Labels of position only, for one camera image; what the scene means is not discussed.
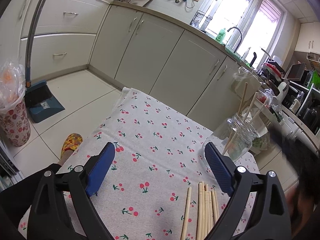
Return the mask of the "lower cabinet run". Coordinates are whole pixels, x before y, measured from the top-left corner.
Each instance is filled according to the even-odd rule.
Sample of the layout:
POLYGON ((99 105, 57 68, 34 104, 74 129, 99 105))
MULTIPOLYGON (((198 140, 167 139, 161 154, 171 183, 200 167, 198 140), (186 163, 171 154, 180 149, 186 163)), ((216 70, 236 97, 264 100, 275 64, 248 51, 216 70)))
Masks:
POLYGON ((54 88, 65 109, 32 124, 36 139, 15 161, 29 176, 56 161, 68 132, 92 131, 117 96, 103 80, 146 94, 140 111, 148 120, 131 126, 145 136, 159 132, 158 146, 189 120, 214 130, 239 108, 233 77, 239 66, 212 38, 156 11, 106 0, 46 0, 31 51, 31 82, 69 81, 84 68, 97 78, 54 88))

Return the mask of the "yellow patterned slipper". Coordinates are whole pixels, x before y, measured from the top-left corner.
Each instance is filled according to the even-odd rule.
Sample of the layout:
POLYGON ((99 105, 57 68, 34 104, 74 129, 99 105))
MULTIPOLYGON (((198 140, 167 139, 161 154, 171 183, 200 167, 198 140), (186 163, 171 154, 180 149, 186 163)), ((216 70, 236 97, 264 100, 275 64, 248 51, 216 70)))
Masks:
POLYGON ((60 157, 62 158, 65 152, 67 151, 72 151, 72 152, 76 151, 82 142, 83 142, 83 138, 80 134, 78 133, 70 134, 65 140, 65 142, 63 143, 60 157))

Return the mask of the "cherry print tablecloth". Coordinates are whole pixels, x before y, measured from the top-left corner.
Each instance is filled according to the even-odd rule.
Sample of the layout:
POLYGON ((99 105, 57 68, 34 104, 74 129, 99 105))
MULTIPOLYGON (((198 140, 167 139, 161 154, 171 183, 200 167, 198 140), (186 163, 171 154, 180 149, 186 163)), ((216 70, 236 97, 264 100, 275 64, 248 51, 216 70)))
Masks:
POLYGON ((115 158, 91 201, 115 239, 179 239, 186 205, 186 238, 195 239, 201 181, 215 191, 219 213, 227 205, 227 194, 202 159, 211 131, 149 95, 113 91, 45 132, 32 126, 31 142, 15 156, 22 174, 57 162, 71 133, 84 140, 63 172, 84 164, 108 142, 114 145, 115 158))

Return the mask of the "upper wall cabinets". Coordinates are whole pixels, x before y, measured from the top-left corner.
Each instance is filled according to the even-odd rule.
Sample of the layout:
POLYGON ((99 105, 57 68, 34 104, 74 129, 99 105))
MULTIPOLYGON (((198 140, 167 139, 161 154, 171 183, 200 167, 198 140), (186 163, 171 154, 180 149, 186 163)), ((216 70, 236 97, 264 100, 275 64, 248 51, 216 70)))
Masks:
POLYGON ((318 54, 320 52, 319 22, 302 23, 295 51, 318 54))

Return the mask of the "green dish soap bottle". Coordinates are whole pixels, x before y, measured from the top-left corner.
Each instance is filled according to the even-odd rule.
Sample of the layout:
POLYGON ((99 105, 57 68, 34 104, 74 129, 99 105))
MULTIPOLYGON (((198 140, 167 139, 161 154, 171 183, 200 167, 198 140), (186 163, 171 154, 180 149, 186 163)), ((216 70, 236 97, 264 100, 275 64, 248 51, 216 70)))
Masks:
POLYGON ((225 38, 225 34, 226 34, 226 29, 225 28, 221 29, 215 38, 217 42, 221 43, 225 38))

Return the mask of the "kitchen window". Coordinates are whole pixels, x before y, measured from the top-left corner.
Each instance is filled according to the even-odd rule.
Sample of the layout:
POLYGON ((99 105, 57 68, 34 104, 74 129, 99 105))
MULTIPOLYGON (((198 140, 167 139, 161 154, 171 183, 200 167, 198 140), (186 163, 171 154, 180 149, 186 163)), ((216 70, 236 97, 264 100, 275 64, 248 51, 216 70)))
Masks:
POLYGON ((248 55, 256 53, 264 57, 273 40, 283 12, 271 0, 205 0, 201 7, 204 17, 199 28, 216 37, 219 31, 226 29, 222 43, 228 47, 233 31, 230 27, 239 27, 243 33, 242 44, 237 53, 248 55))

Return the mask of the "lone wooden chopstick on cloth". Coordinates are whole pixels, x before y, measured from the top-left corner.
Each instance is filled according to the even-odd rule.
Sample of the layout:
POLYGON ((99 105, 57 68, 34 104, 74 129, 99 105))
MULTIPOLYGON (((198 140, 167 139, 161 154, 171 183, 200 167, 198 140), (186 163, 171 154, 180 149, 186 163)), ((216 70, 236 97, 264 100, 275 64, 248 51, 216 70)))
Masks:
POLYGON ((185 237, 186 237, 187 231, 188 231, 191 192, 192 192, 192 187, 188 187, 186 204, 185 204, 185 211, 184 211, 184 220, 183 220, 182 233, 181 233, 180 240, 185 240, 185 237))

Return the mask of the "floral trash bin with bag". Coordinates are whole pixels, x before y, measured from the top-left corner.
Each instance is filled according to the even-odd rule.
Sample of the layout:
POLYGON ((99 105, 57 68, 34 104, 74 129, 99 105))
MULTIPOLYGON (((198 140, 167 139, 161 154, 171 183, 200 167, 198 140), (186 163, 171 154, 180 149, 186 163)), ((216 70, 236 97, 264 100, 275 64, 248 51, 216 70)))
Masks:
POLYGON ((1 65, 1 129, 15 147, 30 138, 30 124, 25 106, 24 66, 16 61, 1 65))

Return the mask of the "chrome kitchen faucet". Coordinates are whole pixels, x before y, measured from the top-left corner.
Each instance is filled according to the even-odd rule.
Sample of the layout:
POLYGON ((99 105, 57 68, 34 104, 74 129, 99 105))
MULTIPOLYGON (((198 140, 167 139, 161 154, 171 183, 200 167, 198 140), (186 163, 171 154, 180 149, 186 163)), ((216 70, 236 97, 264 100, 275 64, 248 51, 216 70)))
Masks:
POLYGON ((243 40, 243 33, 239 27, 233 26, 227 29, 227 32, 233 31, 229 41, 228 41, 228 48, 233 52, 236 53, 239 49, 240 45, 242 44, 243 40))

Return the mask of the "stacked dishes with red lid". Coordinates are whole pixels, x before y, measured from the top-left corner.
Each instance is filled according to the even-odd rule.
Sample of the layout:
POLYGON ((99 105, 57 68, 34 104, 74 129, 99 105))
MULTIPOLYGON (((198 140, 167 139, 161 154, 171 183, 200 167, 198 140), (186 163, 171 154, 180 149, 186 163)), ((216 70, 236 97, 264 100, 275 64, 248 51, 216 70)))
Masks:
POLYGON ((263 63, 261 65, 261 70, 268 70, 270 75, 272 75, 278 82, 282 81, 281 72, 276 68, 275 65, 270 64, 270 63, 263 63))

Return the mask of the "blue dustpan with brush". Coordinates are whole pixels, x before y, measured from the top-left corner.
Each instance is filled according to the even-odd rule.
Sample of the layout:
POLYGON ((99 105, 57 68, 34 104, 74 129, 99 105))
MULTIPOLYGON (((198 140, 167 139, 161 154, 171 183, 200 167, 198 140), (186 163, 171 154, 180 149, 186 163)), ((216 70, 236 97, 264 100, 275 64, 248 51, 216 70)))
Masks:
POLYGON ((39 81, 27 88, 24 100, 28 113, 35 123, 40 123, 65 110, 50 91, 46 80, 39 81))

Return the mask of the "clear glass jar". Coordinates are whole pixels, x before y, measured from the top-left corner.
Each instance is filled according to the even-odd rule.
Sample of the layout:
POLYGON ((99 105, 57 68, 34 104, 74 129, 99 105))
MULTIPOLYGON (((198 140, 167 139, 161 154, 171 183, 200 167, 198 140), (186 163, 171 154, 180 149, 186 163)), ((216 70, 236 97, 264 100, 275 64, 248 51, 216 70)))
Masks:
POLYGON ((205 168, 209 168, 204 156, 205 146, 211 142, 221 155, 230 157, 235 165, 244 166, 249 171, 256 171, 257 165, 253 155, 249 153, 253 140, 258 137, 253 127, 252 116, 233 115, 225 119, 221 125, 203 143, 199 152, 200 159, 205 168))

